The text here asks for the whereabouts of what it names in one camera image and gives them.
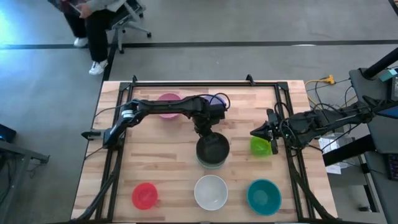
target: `white paper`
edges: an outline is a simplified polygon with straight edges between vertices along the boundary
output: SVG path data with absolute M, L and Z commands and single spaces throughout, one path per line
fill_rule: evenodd
M 323 149 L 327 144 L 331 143 L 334 139 L 328 139 L 328 138 L 320 138 L 319 139 L 319 146 L 321 147 L 321 149 Z M 328 153 L 330 151 L 333 151 L 335 149 L 338 149 L 339 145 L 337 143 L 337 141 L 331 143 L 328 147 L 323 149 L 323 153 Z M 337 164 L 333 164 L 330 166 L 326 167 L 326 172 L 328 172 L 329 174 L 341 174 L 341 168 L 339 166 L 339 163 Z

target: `pink bowl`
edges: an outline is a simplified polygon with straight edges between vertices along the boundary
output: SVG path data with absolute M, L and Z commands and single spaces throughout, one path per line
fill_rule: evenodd
M 157 100 L 173 101 L 173 100 L 181 100 L 181 97 L 175 93 L 165 93 L 165 94 L 161 95 Z M 176 118 L 178 116 L 178 114 L 160 114 L 159 116 L 163 119 L 171 120 L 171 119 Z

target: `hand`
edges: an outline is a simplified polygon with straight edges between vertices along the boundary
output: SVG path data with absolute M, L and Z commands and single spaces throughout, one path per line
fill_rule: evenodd
M 86 19 L 93 13 L 86 3 L 79 4 L 76 7 L 81 11 L 79 18 Z

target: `black metal frame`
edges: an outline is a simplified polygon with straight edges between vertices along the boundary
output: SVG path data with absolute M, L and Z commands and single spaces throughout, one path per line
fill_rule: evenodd
M 273 87 L 275 90 L 275 97 L 277 100 L 277 106 L 279 110 L 279 114 L 282 119 L 285 118 L 285 114 L 282 107 L 282 97 L 280 91 L 282 90 L 285 95 L 287 109 L 289 110 L 289 115 L 293 114 L 293 107 L 292 102 L 290 99 L 289 87 L 287 82 L 258 82 L 256 83 L 252 76 L 247 75 L 246 77 L 247 82 L 138 82 L 136 76 L 133 76 L 132 82 L 122 82 L 119 87 L 118 99 L 116 102 L 116 106 L 122 104 L 123 96 L 125 91 L 128 91 L 127 100 L 132 98 L 132 93 L 134 87 L 179 87 L 179 86 L 263 86 L 263 87 Z M 118 120 L 120 115 L 120 108 L 116 109 L 113 124 Z M 99 194 L 94 199 L 93 203 L 89 206 L 90 212 L 85 212 L 82 216 L 80 216 L 76 220 L 72 220 L 76 223 L 106 223 L 112 222 L 113 220 L 113 212 L 114 212 L 114 205 L 116 202 L 116 194 L 118 190 L 118 180 L 119 180 L 119 173 L 121 169 L 121 159 L 123 156 L 123 148 L 124 148 L 124 134 L 121 136 L 120 144 L 113 149 L 108 149 L 108 153 L 106 155 L 105 165 L 104 165 L 104 172 L 103 178 L 101 183 L 101 190 Z M 338 219 L 335 219 L 327 211 L 322 207 L 319 201 L 316 199 L 314 194 L 312 194 L 309 186 L 308 186 L 308 179 L 307 173 L 305 171 L 305 164 L 302 153 L 299 151 L 297 152 L 297 160 L 299 166 L 299 172 L 297 172 L 293 157 L 292 151 L 290 147 L 286 144 L 285 145 L 286 155 L 287 155 L 287 164 L 289 167 L 289 174 L 290 174 L 290 181 L 292 183 L 292 191 L 294 196 L 294 203 L 297 212 L 297 220 L 298 222 L 307 222 L 307 223 L 352 223 L 352 222 L 344 222 Z M 117 151 L 117 158 L 114 169 L 111 174 L 110 167 L 113 152 Z M 300 201 L 299 189 L 297 184 L 302 188 L 305 194 L 305 199 L 308 208 L 308 216 L 309 218 L 304 218 L 303 210 Z M 111 199 L 109 201 L 109 208 L 106 218 L 102 218 L 103 212 L 103 198 L 112 185 L 111 189 Z M 315 218 L 314 208 L 317 210 L 318 214 L 323 218 L 322 220 Z M 96 215 L 94 220 L 90 220 L 93 212 L 96 210 Z
M 25 149 L 23 147 L 16 146 L 14 144 L 0 141 L 0 152 L 9 153 L 12 157 L 15 158 L 14 162 L 17 162 L 17 169 L 15 171 L 14 177 L 11 181 L 10 189 L 6 195 L 6 198 L 2 204 L 3 213 L 0 214 L 0 223 L 6 223 L 8 219 L 8 210 L 11 208 L 14 203 L 14 197 L 16 192 L 20 189 L 24 174 L 29 166 L 31 159 L 37 159 L 40 161 L 40 164 L 46 164 L 49 162 L 50 156 L 43 155 L 38 152 L 31 151 L 29 149 Z

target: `white bowl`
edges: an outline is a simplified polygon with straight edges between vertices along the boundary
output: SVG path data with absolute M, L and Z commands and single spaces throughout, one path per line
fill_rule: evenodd
M 228 187 L 220 177 L 206 175 L 198 180 L 193 194 L 201 208 L 215 211 L 224 206 L 228 199 Z

